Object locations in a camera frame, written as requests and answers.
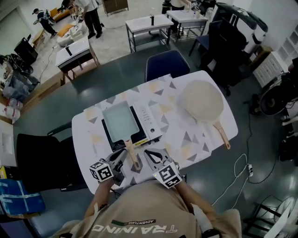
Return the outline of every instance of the patterned tablecloth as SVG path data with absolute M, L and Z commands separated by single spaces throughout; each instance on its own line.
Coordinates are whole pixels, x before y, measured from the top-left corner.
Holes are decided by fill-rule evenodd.
M 181 93 L 186 84 L 179 82 L 175 83 L 170 75 L 160 77 L 108 98 L 73 118 L 75 153 L 81 172 L 92 193 L 95 193 L 98 183 L 93 178 L 89 167 L 100 158 L 105 159 L 112 152 L 102 125 L 102 110 L 124 100 L 129 104 L 140 100 L 146 101 L 163 135 L 159 142 L 152 142 L 151 145 L 143 145 L 135 149 L 142 167 L 140 171 L 134 170 L 130 158 L 125 159 L 122 167 L 125 179 L 120 187 L 114 185 L 115 189 L 154 179 L 153 171 L 143 153 L 145 149 L 166 150 L 179 163 L 180 169 L 211 155 L 214 146 L 205 130 L 205 125 L 197 122 L 184 109 Z

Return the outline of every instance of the black office chair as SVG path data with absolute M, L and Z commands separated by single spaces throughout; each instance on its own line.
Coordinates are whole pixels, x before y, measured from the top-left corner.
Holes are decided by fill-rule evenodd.
M 189 72 L 190 66 L 183 56 L 177 50 L 169 50 L 148 58 L 145 82 L 167 74 L 171 74 L 172 78 L 177 78 Z
M 59 142 L 53 137 L 67 128 L 71 128 L 71 122 L 47 136 L 18 135 L 17 166 L 28 192 L 54 188 L 64 192 L 87 187 L 75 156 L 73 138 Z
M 229 86 L 236 85 L 241 79 L 248 77 L 248 68 L 243 65 L 246 55 L 245 36 L 225 19 L 212 22 L 209 27 L 209 49 L 202 57 L 200 67 L 212 76 L 230 95 Z M 214 59 L 216 66 L 211 71 L 207 65 Z

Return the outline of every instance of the wooden handle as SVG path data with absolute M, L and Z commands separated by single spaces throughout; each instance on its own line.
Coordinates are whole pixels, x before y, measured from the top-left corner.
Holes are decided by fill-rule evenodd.
M 134 145 L 132 144 L 132 141 L 131 140 L 128 140 L 128 141 L 125 141 L 124 142 L 126 148 L 127 148 L 127 151 L 129 152 L 130 154 L 130 157 L 131 157 L 131 160 L 135 166 L 135 169 L 137 171 L 141 170 L 141 167 L 140 167 L 140 164 L 139 164 L 139 161 L 136 157 L 136 154 L 135 154 L 135 149 L 134 149 Z
M 230 145 L 230 143 L 229 143 L 229 140 L 228 140 L 228 138 L 227 138 L 227 135 L 225 134 L 224 129 L 223 129 L 222 125 L 220 124 L 220 122 L 219 122 L 219 121 L 215 122 L 215 123 L 213 124 L 213 126 L 214 126 L 214 127 L 218 130 L 218 132 L 220 133 L 220 135 L 221 135 L 221 137 L 222 137 L 222 139 L 223 139 L 223 142 L 224 142 L 224 144 L 225 144 L 225 147 L 227 147 L 228 150 L 231 149 L 231 145 Z

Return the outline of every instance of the white desk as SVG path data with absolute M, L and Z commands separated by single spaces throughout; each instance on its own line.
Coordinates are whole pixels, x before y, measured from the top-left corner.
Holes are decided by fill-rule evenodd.
M 128 20 L 125 23 L 127 36 L 129 39 L 130 52 L 136 52 L 136 47 L 139 45 L 156 40 L 160 40 L 164 44 L 163 40 L 166 39 L 166 43 L 168 44 L 170 30 L 168 29 L 167 33 L 164 33 L 164 31 L 161 30 L 170 28 L 170 26 L 174 24 L 164 15 L 155 15 L 153 26 L 151 25 L 151 18 L 149 16 Z M 150 34 L 143 34 L 155 30 L 159 30 L 159 35 L 153 37 Z
M 205 71 L 175 79 L 163 76 L 104 100 L 74 116 L 72 120 L 74 150 L 82 175 L 92 193 L 95 193 L 98 182 L 91 175 L 89 167 L 100 158 L 105 159 L 112 152 L 102 125 L 102 110 L 124 100 L 147 101 L 163 135 L 159 142 L 145 144 L 135 149 L 142 165 L 139 173 L 132 170 L 131 160 L 128 157 L 125 159 L 122 167 L 125 179 L 120 186 L 114 185 L 114 189 L 153 179 L 153 172 L 144 157 L 145 149 L 166 149 L 169 156 L 179 163 L 181 169 L 209 157 L 212 150 L 224 144 L 212 124 L 196 122 L 181 106 L 181 93 L 193 80 L 208 81 L 219 90 Z M 238 128 L 226 99 L 223 95 L 222 97 L 224 110 L 220 122 L 228 139 L 232 139 L 237 135 Z
M 208 21 L 208 19 L 203 15 L 196 17 L 194 11 L 192 10 L 167 11 L 167 16 L 179 23 L 178 32 L 176 36 L 174 36 L 176 41 L 179 39 L 190 39 L 198 36 L 193 29 L 201 29 L 202 35 Z
M 72 71 L 75 77 L 73 68 L 80 66 L 81 70 L 83 70 L 82 63 L 88 60 L 93 59 L 97 66 L 100 65 L 87 36 L 70 44 L 69 50 L 72 55 L 69 55 L 65 48 L 58 51 L 56 55 L 56 66 L 60 68 L 69 80 L 72 79 L 69 77 L 68 72 Z

